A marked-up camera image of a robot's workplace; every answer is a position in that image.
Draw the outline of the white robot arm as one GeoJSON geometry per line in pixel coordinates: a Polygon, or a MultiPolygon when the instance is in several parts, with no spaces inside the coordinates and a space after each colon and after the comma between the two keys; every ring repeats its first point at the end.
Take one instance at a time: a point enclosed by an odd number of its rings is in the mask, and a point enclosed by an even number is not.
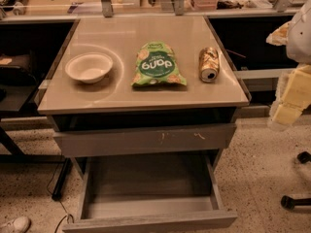
{"type": "Polygon", "coordinates": [[[311,0],[290,21],[270,33],[266,42],[285,46],[287,57],[298,63],[292,71],[280,75],[269,111],[268,126],[284,131],[311,105],[311,0]]]}

